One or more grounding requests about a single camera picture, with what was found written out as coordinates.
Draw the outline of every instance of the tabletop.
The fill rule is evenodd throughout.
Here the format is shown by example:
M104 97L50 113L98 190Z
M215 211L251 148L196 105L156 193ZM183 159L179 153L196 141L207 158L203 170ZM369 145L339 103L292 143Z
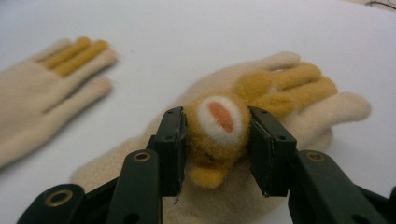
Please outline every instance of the tabletop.
M119 54L101 74L113 80L107 98L0 170L0 223L15 223L43 190L141 134L198 78L284 50L371 103L367 120L333 128L327 153L355 184L388 197L396 186L395 21L386 10L330 0L0 1L0 70L63 37L105 39ZM291 223L286 203L260 223Z

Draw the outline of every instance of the orange oval patch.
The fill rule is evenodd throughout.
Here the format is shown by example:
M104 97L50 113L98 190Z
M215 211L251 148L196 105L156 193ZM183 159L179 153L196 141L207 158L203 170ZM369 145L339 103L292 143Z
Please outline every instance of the orange oval patch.
M215 118L216 123L221 126L227 133L233 131L233 118L230 112L219 102L208 104L209 112Z

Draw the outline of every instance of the white surface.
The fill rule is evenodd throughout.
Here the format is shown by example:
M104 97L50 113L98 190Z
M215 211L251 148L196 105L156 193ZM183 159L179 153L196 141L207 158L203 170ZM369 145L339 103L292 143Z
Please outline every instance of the white surface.
M43 190L146 125L194 80L222 66L293 50L373 114L334 129L329 154L358 185L396 186L396 15L338 1L3 0L0 69L61 37L103 38L120 54L114 91L36 153L0 171L0 223ZM291 223L287 206L262 223Z

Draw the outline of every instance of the beige glove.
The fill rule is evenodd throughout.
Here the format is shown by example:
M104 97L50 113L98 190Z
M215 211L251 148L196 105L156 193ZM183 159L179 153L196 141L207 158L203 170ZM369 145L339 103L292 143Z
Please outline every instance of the beige glove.
M246 73L257 70L277 71L298 64L300 57L297 54L283 52L266 59L221 69L197 81L168 108L187 105L209 92L232 90L235 82ZM300 146L318 146L324 149L331 142L331 127L334 124L365 119L369 112L370 106L364 99L355 94L341 93L292 112L282 122L285 121L287 129L293 129L295 133L292 134L297 136ZM104 156L81 167L73 174L72 182L90 191L117 177L124 157L146 146L149 137L156 133L162 116L163 113L148 126L142 136L127 140ZM190 171L191 163L188 162L185 172L188 174ZM282 199L262 197L249 171L249 161L246 156L242 156L217 188L201 188L186 175L178 201L175 198L163 198L163 222L251 223L275 208L280 200Z
M0 73L0 168L41 147L71 118L111 90L92 75L113 64L106 41L63 39Z

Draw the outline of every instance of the yellow plush toy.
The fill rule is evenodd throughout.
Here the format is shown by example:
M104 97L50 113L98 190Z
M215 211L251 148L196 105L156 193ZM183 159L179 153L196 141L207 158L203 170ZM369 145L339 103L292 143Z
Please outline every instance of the yellow plush toy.
M333 125L365 119L371 110L359 95L337 93L317 67L291 52L205 76L167 109L181 105L188 128L186 178L177 200L163 198L163 223L251 223L276 207L279 199L264 198L249 170L249 105L273 113L298 149L317 150L329 147ZM125 156L146 147L162 117L81 167L72 182L90 191L117 177Z

